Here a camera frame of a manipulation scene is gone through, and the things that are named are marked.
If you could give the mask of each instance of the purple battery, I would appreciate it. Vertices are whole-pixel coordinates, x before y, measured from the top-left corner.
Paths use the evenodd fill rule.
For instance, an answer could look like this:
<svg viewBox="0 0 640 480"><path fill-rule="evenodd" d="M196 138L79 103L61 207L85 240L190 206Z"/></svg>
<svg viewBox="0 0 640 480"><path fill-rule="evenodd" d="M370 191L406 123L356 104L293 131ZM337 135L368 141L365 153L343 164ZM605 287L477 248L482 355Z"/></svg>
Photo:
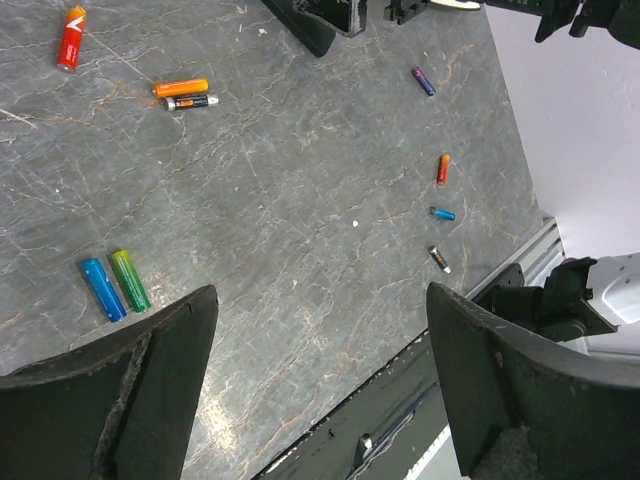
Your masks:
<svg viewBox="0 0 640 480"><path fill-rule="evenodd" d="M426 77L424 72L420 69L420 67L415 67L411 69L411 75L418 80L418 83L422 87L422 89L429 95L433 97L436 94L436 89L433 87L429 79Z"/></svg>

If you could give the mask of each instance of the gray marble tabletop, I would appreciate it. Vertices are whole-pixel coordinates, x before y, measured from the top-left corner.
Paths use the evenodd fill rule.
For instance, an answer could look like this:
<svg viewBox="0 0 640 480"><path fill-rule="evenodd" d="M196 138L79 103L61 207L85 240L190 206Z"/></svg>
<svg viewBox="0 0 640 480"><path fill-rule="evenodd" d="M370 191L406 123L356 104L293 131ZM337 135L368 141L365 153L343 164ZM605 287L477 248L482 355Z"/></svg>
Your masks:
<svg viewBox="0 0 640 480"><path fill-rule="evenodd" d="M88 0L66 74L62 2L0 0L0 374L143 317L106 321L87 257L128 249L154 311L212 283L183 478L247 479L426 327L429 282L468 291L529 238L541 216L484 12L398 27L371 3L367 31L316 59L259 0ZM150 94L196 76L219 106Z"/></svg>

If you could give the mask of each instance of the aa battery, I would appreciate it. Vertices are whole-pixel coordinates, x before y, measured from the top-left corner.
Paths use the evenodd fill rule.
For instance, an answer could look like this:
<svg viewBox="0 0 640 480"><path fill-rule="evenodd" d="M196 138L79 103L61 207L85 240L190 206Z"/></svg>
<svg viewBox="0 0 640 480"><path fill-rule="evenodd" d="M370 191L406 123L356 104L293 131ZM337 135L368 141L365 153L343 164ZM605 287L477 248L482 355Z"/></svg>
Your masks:
<svg viewBox="0 0 640 480"><path fill-rule="evenodd" d="M451 155L443 153L440 155L440 163L438 165L438 178L436 183L439 187L444 187L449 180L449 165L451 164Z"/></svg>
<svg viewBox="0 0 640 480"><path fill-rule="evenodd" d="M165 98L206 92L208 89L209 82L206 78L192 78L191 80L180 80L178 82L155 83L151 87L151 92L156 98Z"/></svg>
<svg viewBox="0 0 640 480"><path fill-rule="evenodd" d="M447 263L447 261L444 259L444 257L442 256L442 254L438 251L438 249L434 246L429 247L428 249L429 254L431 255L431 258L433 258L436 263L438 264L438 267L440 267L440 270L442 270L444 273L451 273L451 269L449 268L449 264Z"/></svg>
<svg viewBox="0 0 640 480"><path fill-rule="evenodd" d="M67 21L62 32L62 42L58 52L58 68L68 73L76 71L78 55L82 44L82 33L87 20L87 11L80 5L67 13Z"/></svg>
<svg viewBox="0 0 640 480"><path fill-rule="evenodd" d="M429 207L429 213L436 218L440 218L441 220L448 220L453 222L456 219L456 214L450 212L449 210L445 210L444 208L438 207Z"/></svg>
<svg viewBox="0 0 640 480"><path fill-rule="evenodd" d="M107 273L102 268L100 260L97 258L90 258L82 263L82 271L87 277L87 282L91 286L91 289L98 297L98 301L107 315L109 320L117 322L123 317L127 316L127 312L122 306L120 298L116 293L113 285L107 277Z"/></svg>
<svg viewBox="0 0 640 480"><path fill-rule="evenodd" d="M218 104L218 97L210 93L200 95L187 95L184 97L163 98L164 108L169 112L174 110L184 110L185 108L210 107Z"/></svg>
<svg viewBox="0 0 640 480"><path fill-rule="evenodd" d="M144 312L151 307L151 302L144 291L140 276L133 265L133 260L127 250L119 250L111 255L113 270L120 281L122 291L131 302L136 312Z"/></svg>
<svg viewBox="0 0 640 480"><path fill-rule="evenodd" d="M425 91L427 95L433 97L436 94L435 87L431 84L427 76L424 74L420 67L415 67L411 70L411 75L415 78L422 89Z"/></svg>

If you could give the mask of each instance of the white wall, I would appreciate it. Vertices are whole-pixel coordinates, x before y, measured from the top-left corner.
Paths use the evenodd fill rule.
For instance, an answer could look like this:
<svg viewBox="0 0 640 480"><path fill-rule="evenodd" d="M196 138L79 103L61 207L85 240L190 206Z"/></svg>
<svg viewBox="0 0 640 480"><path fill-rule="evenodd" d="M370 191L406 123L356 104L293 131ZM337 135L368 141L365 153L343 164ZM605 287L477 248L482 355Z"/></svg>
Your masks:
<svg viewBox="0 0 640 480"><path fill-rule="evenodd" d="M640 51L595 28L537 44L538 17L487 13L538 201L567 256L640 252Z"/></svg>

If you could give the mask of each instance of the white plastic part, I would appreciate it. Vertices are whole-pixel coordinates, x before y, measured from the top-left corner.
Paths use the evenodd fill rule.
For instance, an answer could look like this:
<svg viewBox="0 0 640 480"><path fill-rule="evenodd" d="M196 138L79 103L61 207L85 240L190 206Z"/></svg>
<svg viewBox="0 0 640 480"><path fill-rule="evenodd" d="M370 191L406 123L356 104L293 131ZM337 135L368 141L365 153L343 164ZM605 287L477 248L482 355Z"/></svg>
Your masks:
<svg viewBox="0 0 640 480"><path fill-rule="evenodd" d="M640 320L640 253L603 257L589 270L589 304L614 325Z"/></svg>

